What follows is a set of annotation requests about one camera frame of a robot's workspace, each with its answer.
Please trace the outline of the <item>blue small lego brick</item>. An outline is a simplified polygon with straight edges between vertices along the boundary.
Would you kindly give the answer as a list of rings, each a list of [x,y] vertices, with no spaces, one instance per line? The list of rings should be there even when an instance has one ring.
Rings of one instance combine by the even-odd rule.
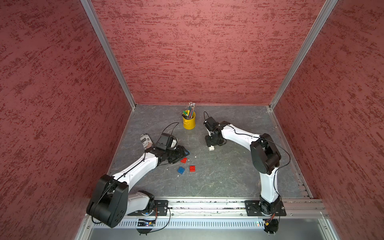
[[[185,172],[185,170],[186,170],[185,168],[179,167],[177,172],[182,175]]]

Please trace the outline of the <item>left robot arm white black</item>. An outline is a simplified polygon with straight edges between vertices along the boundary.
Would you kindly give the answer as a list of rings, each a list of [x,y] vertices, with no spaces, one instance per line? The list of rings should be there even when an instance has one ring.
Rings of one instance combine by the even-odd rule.
[[[190,152],[183,146],[162,150],[149,148],[125,170],[110,175],[103,175],[97,182],[88,203],[86,213],[110,228],[116,227],[127,214],[135,212],[153,213],[156,209],[154,195],[146,191],[131,194],[133,186],[148,172],[162,162],[176,163]]]

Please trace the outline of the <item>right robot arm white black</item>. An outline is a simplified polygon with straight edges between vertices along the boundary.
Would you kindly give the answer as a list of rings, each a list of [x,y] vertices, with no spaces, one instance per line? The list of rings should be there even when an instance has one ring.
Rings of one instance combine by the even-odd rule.
[[[278,170],[282,159],[278,146],[268,134],[252,134],[228,122],[217,122],[212,117],[204,121],[208,131],[207,146],[223,146],[226,142],[237,143],[251,153],[252,163],[260,174],[261,193],[259,209],[264,216],[272,216],[282,207],[278,192]]]

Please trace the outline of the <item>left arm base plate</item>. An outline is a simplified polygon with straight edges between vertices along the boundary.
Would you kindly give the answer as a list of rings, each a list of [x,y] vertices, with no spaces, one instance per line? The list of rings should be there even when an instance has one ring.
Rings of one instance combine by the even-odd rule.
[[[148,210],[135,211],[133,213],[127,214],[127,216],[137,216],[137,217],[156,217],[156,216],[166,216],[168,214],[168,200],[153,200],[150,202],[152,208]]]

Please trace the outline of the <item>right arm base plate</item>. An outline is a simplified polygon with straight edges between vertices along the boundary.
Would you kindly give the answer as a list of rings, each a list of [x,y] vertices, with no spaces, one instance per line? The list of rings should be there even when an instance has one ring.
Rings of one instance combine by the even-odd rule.
[[[275,215],[275,217],[285,217],[287,215],[286,209],[281,201],[277,201],[276,204],[272,203],[271,207],[269,207],[270,204],[268,202],[261,204],[260,201],[245,201],[247,216],[267,218]]]

